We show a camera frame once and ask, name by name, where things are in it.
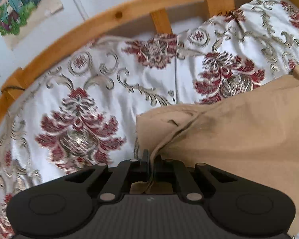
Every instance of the mattress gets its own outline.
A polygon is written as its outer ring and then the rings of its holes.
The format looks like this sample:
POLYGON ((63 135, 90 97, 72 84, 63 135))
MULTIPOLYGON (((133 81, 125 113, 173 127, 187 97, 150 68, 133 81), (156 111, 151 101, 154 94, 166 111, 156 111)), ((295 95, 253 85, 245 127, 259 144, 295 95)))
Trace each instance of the mattress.
POLYGON ((141 157, 136 115, 217 103, 297 64, 299 9, 287 0, 253 0, 178 34, 91 41, 40 76, 0 126, 0 238, 13 236, 6 207, 19 191, 141 157))

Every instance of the wood knot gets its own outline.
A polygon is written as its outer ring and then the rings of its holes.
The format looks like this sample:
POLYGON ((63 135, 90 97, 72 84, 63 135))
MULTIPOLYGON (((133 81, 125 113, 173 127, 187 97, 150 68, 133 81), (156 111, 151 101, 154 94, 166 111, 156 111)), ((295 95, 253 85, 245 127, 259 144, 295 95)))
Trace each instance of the wood knot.
POLYGON ((123 17, 123 13, 122 12, 117 12, 115 14, 115 18, 117 18, 117 19, 121 19, 122 17, 123 17))

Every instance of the tan cloth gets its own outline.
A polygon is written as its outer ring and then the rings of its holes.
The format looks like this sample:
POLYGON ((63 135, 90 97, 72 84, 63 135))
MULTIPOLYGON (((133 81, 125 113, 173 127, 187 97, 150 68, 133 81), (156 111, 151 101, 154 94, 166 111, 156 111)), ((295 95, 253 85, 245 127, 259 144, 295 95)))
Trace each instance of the tan cloth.
POLYGON ((292 198, 299 232, 299 66, 254 91, 212 105, 175 105, 137 116, 140 149, 151 161, 204 162, 292 198))

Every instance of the silver screw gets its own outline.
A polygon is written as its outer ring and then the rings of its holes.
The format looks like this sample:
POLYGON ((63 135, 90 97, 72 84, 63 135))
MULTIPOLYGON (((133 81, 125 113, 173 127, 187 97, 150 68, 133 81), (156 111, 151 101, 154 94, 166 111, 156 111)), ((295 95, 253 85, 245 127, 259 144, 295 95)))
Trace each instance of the silver screw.
POLYGON ((115 195, 113 193, 103 193, 100 195, 100 199, 103 201, 111 201, 115 199, 115 195))
POLYGON ((193 192, 193 193, 187 194, 186 198, 191 201, 197 201, 197 200, 201 200, 203 198, 203 196, 199 193, 193 192))

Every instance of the black cord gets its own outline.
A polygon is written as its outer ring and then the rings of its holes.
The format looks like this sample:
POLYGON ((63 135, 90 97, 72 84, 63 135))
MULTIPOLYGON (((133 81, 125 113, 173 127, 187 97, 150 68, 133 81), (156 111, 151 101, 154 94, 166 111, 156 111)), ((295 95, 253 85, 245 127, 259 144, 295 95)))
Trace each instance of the black cord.
POLYGON ((24 88, 22 88, 22 87, 19 87, 19 86, 7 86, 7 87, 5 87, 3 90, 2 90, 2 93, 4 93, 5 91, 7 91, 7 90, 21 90, 21 91, 25 91, 25 89, 24 88))

